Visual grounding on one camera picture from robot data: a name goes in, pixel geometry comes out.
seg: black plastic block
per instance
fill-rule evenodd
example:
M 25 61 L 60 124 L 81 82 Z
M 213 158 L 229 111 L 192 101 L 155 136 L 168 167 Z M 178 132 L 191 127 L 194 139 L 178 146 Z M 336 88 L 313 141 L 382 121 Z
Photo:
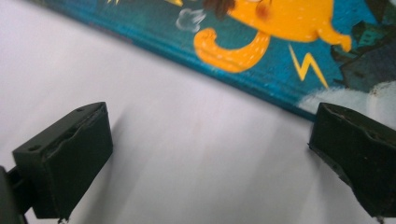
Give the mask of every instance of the black plastic block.
M 106 103 L 85 105 L 13 151 L 38 218 L 66 218 L 112 153 Z
M 25 219 L 14 198 L 11 181 L 6 170 L 0 166 L 0 223 L 23 224 Z
M 309 146 L 352 188 L 369 215 L 396 217 L 394 130 L 339 105 L 320 104 Z

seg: white sheet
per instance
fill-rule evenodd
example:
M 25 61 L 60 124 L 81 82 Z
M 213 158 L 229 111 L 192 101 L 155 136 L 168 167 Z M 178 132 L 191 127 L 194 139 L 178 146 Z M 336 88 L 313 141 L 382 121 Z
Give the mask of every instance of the white sheet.
M 41 7 L 1 1 L 0 164 L 9 170 L 13 149 L 99 101 L 114 154 L 71 224 L 376 223 L 308 151 L 310 122 Z

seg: yellow lightning bolt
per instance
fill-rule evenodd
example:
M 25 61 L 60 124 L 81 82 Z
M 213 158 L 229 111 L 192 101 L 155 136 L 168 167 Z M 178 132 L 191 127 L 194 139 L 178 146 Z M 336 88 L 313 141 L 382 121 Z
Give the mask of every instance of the yellow lightning bolt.
M 172 3 L 174 5 L 177 5 L 178 7 L 183 6 L 183 1 L 182 0 L 165 0 L 168 3 Z
M 109 4 L 109 3 L 111 3 L 113 0 L 107 0 L 107 3 Z M 120 0 L 116 0 L 115 2 L 116 2 L 116 5 L 119 3 L 119 1 Z
M 323 84 L 323 86 L 326 87 L 326 89 L 329 88 L 329 85 L 327 85 L 326 79 L 324 78 L 323 74 L 321 73 L 317 62 L 315 61 L 314 56 L 312 56 L 311 53 L 308 52 L 307 54 L 305 54 L 303 63 L 300 66 L 297 61 L 296 54 L 294 53 L 294 50 L 291 47 L 291 45 L 289 45 L 289 50 L 290 50 L 291 58 L 293 59 L 294 66 L 297 70 L 298 76 L 300 77 L 301 81 L 304 81 L 306 73 L 308 72 L 309 66 L 312 66 L 312 68 L 315 71 L 315 74 L 317 74 L 317 77 L 319 78 L 319 80 Z

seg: orange cartoon character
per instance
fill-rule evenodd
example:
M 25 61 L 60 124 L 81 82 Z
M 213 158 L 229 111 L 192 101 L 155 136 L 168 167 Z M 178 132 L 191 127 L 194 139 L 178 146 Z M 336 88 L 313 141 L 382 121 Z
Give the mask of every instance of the orange cartoon character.
M 332 28 L 333 0 L 205 0 L 218 16 L 228 14 L 257 30 L 254 39 L 241 49 L 224 49 L 216 44 L 216 32 L 206 28 L 194 38 L 198 57 L 222 70 L 237 73 L 256 64 L 265 54 L 270 37 L 313 42 L 318 38 L 350 51 L 349 35 Z

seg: hole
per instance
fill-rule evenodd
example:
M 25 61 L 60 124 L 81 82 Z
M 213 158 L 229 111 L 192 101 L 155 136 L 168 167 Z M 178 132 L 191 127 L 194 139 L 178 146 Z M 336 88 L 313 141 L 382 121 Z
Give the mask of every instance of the hole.
M 67 133 L 63 136 L 63 139 L 68 139 L 68 138 L 73 137 L 73 135 L 75 135 L 76 131 L 77 131 L 77 128 L 72 128 L 72 129 L 70 129 L 70 130 L 67 131 Z
M 370 135 L 370 137 L 372 137 L 373 139 L 375 139 L 377 141 L 388 142 L 388 140 L 386 138 L 384 138 L 383 136 L 381 136 L 378 133 L 369 132 L 369 135 Z
M 28 151 L 36 151 L 36 150 L 38 150 L 40 148 L 40 146 L 34 146 L 34 147 L 29 147 L 27 150 Z

